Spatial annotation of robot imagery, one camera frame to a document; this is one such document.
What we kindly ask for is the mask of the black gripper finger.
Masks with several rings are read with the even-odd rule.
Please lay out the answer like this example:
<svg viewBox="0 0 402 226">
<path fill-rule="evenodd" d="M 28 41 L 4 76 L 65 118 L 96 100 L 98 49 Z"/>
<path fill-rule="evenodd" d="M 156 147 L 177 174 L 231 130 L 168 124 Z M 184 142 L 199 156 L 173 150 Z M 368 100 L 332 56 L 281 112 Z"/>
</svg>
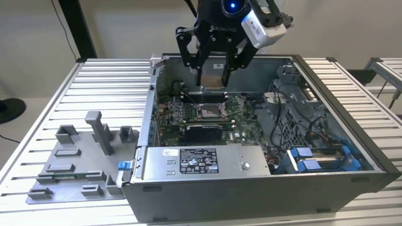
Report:
<svg viewBox="0 0 402 226">
<path fill-rule="evenodd" d="M 244 69 L 248 66 L 257 52 L 257 49 L 251 44 L 248 38 L 244 39 L 245 45 L 239 54 L 237 54 L 237 48 L 233 44 L 233 41 L 228 42 L 228 40 L 229 39 L 227 39 L 227 43 L 225 43 L 225 65 L 221 74 L 221 84 L 224 87 L 228 85 L 228 80 L 232 71 L 237 70 L 239 68 Z"/>
<path fill-rule="evenodd" d="M 188 51 L 188 44 L 193 36 L 199 41 L 199 49 L 195 55 Z M 212 51 L 213 44 L 216 43 L 216 36 L 209 33 L 207 25 L 195 23 L 189 28 L 176 28 L 176 42 L 183 64 L 185 67 L 196 70 L 196 86 L 200 86 L 201 67 Z"/>
</svg>

